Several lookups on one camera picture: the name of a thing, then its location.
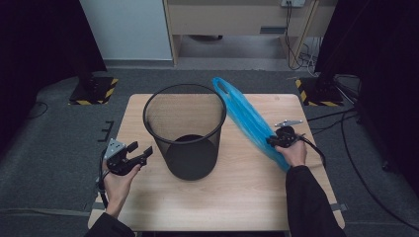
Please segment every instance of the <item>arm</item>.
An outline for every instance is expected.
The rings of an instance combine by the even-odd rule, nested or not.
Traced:
[[[293,237],[343,237],[326,193],[305,166],[306,147],[302,141],[289,148],[276,147],[292,166],[287,172],[287,203]]]
[[[99,217],[92,228],[86,233],[86,237],[125,237],[134,236],[132,230],[118,221],[118,216],[123,209],[126,197],[129,194],[130,184],[140,169],[136,165],[125,176],[117,176],[109,173],[105,177],[105,189],[108,194],[109,204],[106,212]]]

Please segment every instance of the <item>white wall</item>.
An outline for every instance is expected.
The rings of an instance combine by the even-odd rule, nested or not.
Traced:
[[[162,0],[80,0],[104,59],[172,60]]]

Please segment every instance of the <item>carpeted floor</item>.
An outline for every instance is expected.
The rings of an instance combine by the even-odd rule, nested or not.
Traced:
[[[243,93],[297,94],[294,80],[309,76],[291,71],[151,69],[112,69],[107,75],[120,81],[106,105],[69,106],[68,98],[77,84],[76,78],[39,92],[39,103],[29,115],[31,118],[23,124],[0,160],[1,236],[82,236],[87,231],[88,215],[96,196],[94,184],[99,155],[107,144],[98,140],[106,135],[102,129],[109,127],[107,121],[115,123],[110,137],[116,137],[130,95],[151,94],[178,83],[211,86],[210,80],[215,76]],[[303,107],[308,119],[350,108],[350,103],[335,108]],[[326,127],[340,118],[318,119],[309,125],[314,133],[320,131],[316,128]],[[387,208],[419,225],[417,196],[400,175],[381,169],[381,159],[357,119],[349,118],[344,123],[356,167],[372,193]],[[327,157],[326,171],[336,198],[349,207],[343,212],[348,236],[419,236],[419,232],[383,211],[368,194],[345,152],[339,123],[314,137]],[[17,213],[20,208],[25,211]],[[56,209],[56,214],[34,212],[46,209]]]

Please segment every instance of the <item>black mesh trash can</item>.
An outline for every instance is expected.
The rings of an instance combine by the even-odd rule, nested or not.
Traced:
[[[167,167],[176,177],[207,176],[218,156],[226,116],[222,97],[197,84],[180,84],[155,93],[145,104],[143,121]]]

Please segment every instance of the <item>black curtain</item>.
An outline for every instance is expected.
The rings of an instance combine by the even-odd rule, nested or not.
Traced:
[[[361,79],[363,125],[419,196],[418,42],[419,1],[340,0],[316,71]]]
[[[41,88],[87,71],[106,67],[78,0],[0,0],[0,151]]]

